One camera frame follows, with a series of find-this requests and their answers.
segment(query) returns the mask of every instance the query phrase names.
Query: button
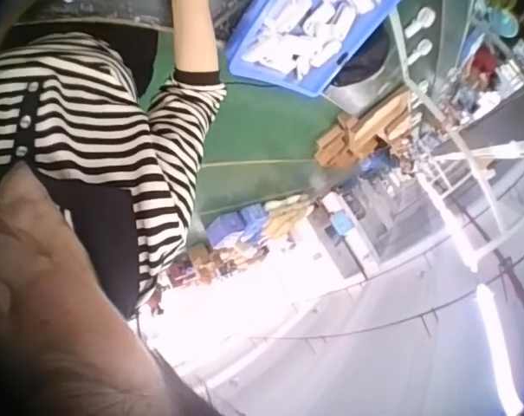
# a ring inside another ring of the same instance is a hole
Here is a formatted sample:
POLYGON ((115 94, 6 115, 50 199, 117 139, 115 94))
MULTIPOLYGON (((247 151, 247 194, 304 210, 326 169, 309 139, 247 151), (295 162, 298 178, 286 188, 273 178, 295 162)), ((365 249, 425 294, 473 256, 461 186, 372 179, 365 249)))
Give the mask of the button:
POLYGON ((27 128, 30 126, 31 121, 32 119, 30 118, 30 115, 24 115, 19 121, 19 126, 21 126, 22 128, 27 128))
POLYGON ((26 146, 18 146, 16 149, 16 156, 18 158, 22 158, 25 156, 25 154, 27 154, 28 151, 29 149, 26 146))
POLYGON ((31 93, 35 93, 38 91, 38 87, 40 87, 40 84, 38 82, 31 82, 29 84, 29 88, 27 88, 31 93))

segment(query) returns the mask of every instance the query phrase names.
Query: blue plastic crate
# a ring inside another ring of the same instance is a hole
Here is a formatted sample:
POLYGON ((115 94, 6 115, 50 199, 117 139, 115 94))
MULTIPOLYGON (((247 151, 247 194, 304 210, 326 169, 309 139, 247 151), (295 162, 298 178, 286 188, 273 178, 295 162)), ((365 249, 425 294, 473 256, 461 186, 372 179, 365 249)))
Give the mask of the blue plastic crate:
POLYGON ((262 204, 254 204, 240 210, 241 217, 246 224, 241 240, 249 241, 255 234, 262 231, 263 226, 268 222, 269 215, 262 204))
POLYGON ((232 245, 244 233, 246 224, 238 212, 217 217, 206 229, 206 236, 214 249, 232 245))
POLYGON ((244 223, 246 223, 247 227, 253 224, 265 224, 269 218, 268 212, 265 211, 265 208, 263 208, 262 204, 254 204, 247 206, 246 208, 242 208, 240 210, 240 214, 241 217, 243 217, 244 223))
MULTIPOLYGON (((400 0, 381 0, 375 8, 363 15, 358 15, 343 41, 341 51, 320 68, 312 68, 302 79, 296 75, 284 75, 259 63, 243 61, 244 52, 258 37, 264 19, 281 0, 254 0, 236 26, 233 35, 227 42, 225 54, 229 71, 236 76, 267 82, 283 88, 292 89, 308 97, 317 97, 323 93, 340 68, 364 44, 375 29, 392 13, 400 0)), ((314 0, 314 8, 323 0, 314 0)))

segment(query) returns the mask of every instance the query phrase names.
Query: black and white striped sleeve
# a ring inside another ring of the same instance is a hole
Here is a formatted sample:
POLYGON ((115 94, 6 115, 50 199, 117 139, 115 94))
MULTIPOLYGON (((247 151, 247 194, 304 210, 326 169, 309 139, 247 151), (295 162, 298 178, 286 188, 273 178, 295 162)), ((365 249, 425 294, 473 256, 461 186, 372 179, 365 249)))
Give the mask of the black and white striped sleeve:
POLYGON ((205 136, 224 96, 218 73, 177 70, 148 111, 152 140, 183 226, 183 238, 191 222, 205 136))

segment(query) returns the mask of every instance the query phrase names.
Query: striped shirt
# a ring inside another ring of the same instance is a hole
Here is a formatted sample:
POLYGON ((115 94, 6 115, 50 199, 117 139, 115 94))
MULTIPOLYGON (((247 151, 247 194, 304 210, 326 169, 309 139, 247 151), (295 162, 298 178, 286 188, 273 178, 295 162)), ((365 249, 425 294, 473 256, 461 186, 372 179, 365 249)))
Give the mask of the striped shirt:
POLYGON ((0 55, 0 168, 23 158, 50 179, 130 192, 141 289, 184 246, 204 138, 225 96, 218 80, 191 85, 178 74, 144 112, 119 54, 89 35, 0 55), (18 139, 29 131, 32 160, 18 139))

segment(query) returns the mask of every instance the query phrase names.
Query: white items in basket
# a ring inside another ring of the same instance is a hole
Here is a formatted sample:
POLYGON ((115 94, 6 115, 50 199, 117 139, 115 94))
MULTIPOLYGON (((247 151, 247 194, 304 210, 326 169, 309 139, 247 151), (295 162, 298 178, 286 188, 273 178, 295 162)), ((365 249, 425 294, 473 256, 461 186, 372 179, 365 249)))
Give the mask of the white items in basket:
POLYGON ((278 3, 242 59, 283 75, 295 70, 298 80, 329 62, 342 50, 358 13, 351 0, 324 0, 318 7, 312 6, 313 0, 278 3))
POLYGON ((309 36, 315 36, 316 28, 328 23, 335 16, 336 10, 331 3, 323 2, 314 13, 302 24, 304 33, 309 36))
POLYGON ((263 22, 269 30, 275 33, 288 33, 298 26, 312 6, 312 0, 280 2, 263 22))

